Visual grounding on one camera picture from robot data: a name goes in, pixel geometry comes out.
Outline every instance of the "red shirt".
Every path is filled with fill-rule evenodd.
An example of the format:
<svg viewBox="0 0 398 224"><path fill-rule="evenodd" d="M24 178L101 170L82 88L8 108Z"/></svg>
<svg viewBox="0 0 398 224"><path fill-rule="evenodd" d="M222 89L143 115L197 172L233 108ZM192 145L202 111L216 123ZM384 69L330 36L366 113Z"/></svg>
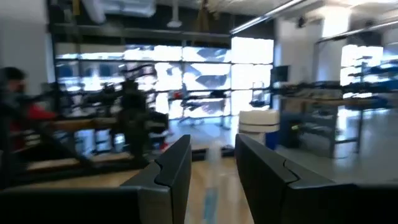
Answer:
<svg viewBox="0 0 398 224"><path fill-rule="evenodd" d="M32 104L29 107L28 111L28 118L29 119L54 119L56 118L57 115L53 112L45 111L43 108ZM21 127L21 124L17 122L12 122L11 123L11 133L19 133L21 131L24 131L23 128ZM25 139L23 136L18 135L16 137L13 137L14 141L13 143L13 148L14 150L22 149L25 146Z"/></svg>

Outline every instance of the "white trash can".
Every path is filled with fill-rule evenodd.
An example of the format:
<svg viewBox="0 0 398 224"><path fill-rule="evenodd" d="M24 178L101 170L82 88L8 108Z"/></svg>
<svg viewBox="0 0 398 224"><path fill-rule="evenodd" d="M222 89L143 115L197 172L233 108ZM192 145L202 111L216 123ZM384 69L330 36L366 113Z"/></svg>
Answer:
<svg viewBox="0 0 398 224"><path fill-rule="evenodd" d="M239 113L239 133L245 134L261 144L274 149L276 133L279 130L279 111L277 110L253 110Z"/></svg>

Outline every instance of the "pipe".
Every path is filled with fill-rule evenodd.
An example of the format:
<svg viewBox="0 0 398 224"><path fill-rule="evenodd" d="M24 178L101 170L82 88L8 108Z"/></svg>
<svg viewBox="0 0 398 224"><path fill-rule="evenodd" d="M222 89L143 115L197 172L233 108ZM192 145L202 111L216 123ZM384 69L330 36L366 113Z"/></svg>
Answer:
<svg viewBox="0 0 398 224"><path fill-rule="evenodd" d="M93 22L97 24L105 23L105 12L103 6L100 3L100 0L84 0L82 2L87 10L90 19Z"/></svg>
<svg viewBox="0 0 398 224"><path fill-rule="evenodd" d="M305 1L307 1L307 0L291 0L291 1L287 2L287 3L285 3L285 4L282 4L282 5L278 6L278 7L276 7L275 9L265 13L262 16L254 18L254 19L250 20L249 22L246 22L246 23L244 23L244 24L242 24L242 25L240 25L238 27L235 27L234 29L231 29L229 31L229 33L231 35L234 35L234 34L237 34L238 32L241 32L241 31L249 28L249 27L252 27L252 26L254 26L254 25L256 25L256 24L258 24L260 22L268 21L269 19L272 19L274 16L276 16L278 13L281 13L282 11L288 10L291 7L294 7L294 6L296 6L296 5L300 4L300 3L303 3Z"/></svg>
<svg viewBox="0 0 398 224"><path fill-rule="evenodd" d="M341 33L341 34L336 34L336 35L330 36L330 37L324 37L324 38L319 39L317 41L317 44L322 43L322 42L326 42L326 41L329 41L329 40L341 40L341 39L347 38L347 37L349 37L351 35L359 34L359 33L362 33L362 32L367 32L367 31L376 31L376 30L383 29L383 28L386 28L386 27L389 27L389 26L394 26L394 25L398 25L398 21L386 22L386 23L383 23L383 24L378 24L378 25L374 25L374 26L370 26L370 27L365 27L365 28L362 28L362 29L347 31L347 32L344 32L344 33Z"/></svg>
<svg viewBox="0 0 398 224"><path fill-rule="evenodd" d="M123 2L123 14L136 17L152 17L156 12L154 0ZM120 14L119 1L103 1L106 14Z"/></svg>
<svg viewBox="0 0 398 224"><path fill-rule="evenodd" d="M173 17L172 20L167 24L169 28L179 28L182 22L178 18L178 0L173 0Z"/></svg>

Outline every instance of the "workbench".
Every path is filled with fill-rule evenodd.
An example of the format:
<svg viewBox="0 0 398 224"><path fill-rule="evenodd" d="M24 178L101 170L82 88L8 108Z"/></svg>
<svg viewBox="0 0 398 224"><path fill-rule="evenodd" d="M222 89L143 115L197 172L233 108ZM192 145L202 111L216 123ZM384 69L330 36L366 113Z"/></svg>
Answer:
<svg viewBox="0 0 398 224"><path fill-rule="evenodd" d="M221 187L217 224L252 224L252 216L239 181L235 161L232 158L227 158L223 159L222 163L223 174L220 177ZM18 188L118 187L138 172L138 170L132 170L90 177L79 177L25 185ZM202 221L207 176L208 164L206 162L192 163L186 223L196 224Z"/></svg>
<svg viewBox="0 0 398 224"><path fill-rule="evenodd" d="M335 158L337 144L355 143L355 152L361 149L361 138L363 128L363 111L359 110L358 129L353 138L337 137L337 119L339 106L346 105L368 105L372 100L363 98L310 98L302 96L282 96L280 98L280 120L285 114L295 114L301 120L300 141L307 149L318 150L315 148L327 147L328 157ZM329 115L322 116L316 111L327 111Z"/></svg>

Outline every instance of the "white wall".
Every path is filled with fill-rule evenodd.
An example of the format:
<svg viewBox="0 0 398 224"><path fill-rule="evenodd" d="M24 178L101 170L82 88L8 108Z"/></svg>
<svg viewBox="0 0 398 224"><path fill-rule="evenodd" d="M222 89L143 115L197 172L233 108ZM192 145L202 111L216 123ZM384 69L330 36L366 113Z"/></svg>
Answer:
<svg viewBox="0 0 398 224"><path fill-rule="evenodd" d="M39 94L40 84L53 77L45 0L0 1L0 66L28 74L27 90Z"/></svg>
<svg viewBox="0 0 398 224"><path fill-rule="evenodd" d="M345 40L328 41L319 44L316 81L340 81L341 54L345 45Z"/></svg>
<svg viewBox="0 0 398 224"><path fill-rule="evenodd" d="M290 82L311 82L314 43L321 36L321 25L308 24L303 28L297 28L295 22L282 19L276 24L275 65L290 65Z"/></svg>

